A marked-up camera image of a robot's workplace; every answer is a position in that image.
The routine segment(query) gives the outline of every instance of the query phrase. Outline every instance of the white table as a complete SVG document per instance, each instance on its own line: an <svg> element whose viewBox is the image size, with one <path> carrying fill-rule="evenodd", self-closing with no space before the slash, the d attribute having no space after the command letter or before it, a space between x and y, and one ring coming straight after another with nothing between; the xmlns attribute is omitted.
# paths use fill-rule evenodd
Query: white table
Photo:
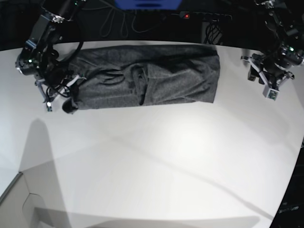
<svg viewBox="0 0 304 228"><path fill-rule="evenodd" d="M173 43L84 48L121 44ZM19 53L0 53L0 151L24 171L55 227L270 226L304 135L302 69L274 102L247 80L241 49L218 47L213 104L50 114L33 78L15 70Z"/></svg>

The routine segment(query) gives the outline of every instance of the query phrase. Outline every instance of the dark gray cloth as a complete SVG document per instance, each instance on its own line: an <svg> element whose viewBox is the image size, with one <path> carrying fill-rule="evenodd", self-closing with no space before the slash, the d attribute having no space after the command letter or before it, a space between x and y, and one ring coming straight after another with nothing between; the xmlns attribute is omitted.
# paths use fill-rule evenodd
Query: dark gray cloth
<svg viewBox="0 0 304 228"><path fill-rule="evenodd" d="M63 109L75 110L195 101L213 103L220 65L202 45L118 46L82 50L70 69L87 78Z"/></svg>

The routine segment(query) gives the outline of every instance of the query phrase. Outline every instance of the white tabletop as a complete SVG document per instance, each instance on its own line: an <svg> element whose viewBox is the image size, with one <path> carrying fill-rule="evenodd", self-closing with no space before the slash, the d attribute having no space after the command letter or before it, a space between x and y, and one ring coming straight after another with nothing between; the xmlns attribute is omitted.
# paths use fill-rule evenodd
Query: white tabletop
<svg viewBox="0 0 304 228"><path fill-rule="evenodd" d="M173 43L84 48L121 44ZM241 49L218 47L213 104L68 115L45 112L33 78L14 68L19 53L0 53L0 151L48 209L68 212L71 227L270 226L304 135L302 69L274 102L247 80Z"/></svg>

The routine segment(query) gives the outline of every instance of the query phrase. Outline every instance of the folded fabric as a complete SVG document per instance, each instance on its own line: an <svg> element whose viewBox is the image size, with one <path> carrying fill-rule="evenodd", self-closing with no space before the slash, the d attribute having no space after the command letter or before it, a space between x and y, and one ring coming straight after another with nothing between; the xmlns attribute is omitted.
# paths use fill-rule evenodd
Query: folded fabric
<svg viewBox="0 0 304 228"><path fill-rule="evenodd" d="M202 45L117 46L82 50L70 70L85 79L63 109L213 103L219 56Z"/></svg>

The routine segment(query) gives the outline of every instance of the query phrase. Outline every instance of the gray garment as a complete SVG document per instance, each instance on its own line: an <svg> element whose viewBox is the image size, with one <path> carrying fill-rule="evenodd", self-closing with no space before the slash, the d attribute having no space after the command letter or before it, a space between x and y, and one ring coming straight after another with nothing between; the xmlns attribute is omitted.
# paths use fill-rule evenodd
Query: gray garment
<svg viewBox="0 0 304 228"><path fill-rule="evenodd" d="M70 70L87 78L64 110L213 103L220 72L213 47L118 46L82 50Z"/></svg>

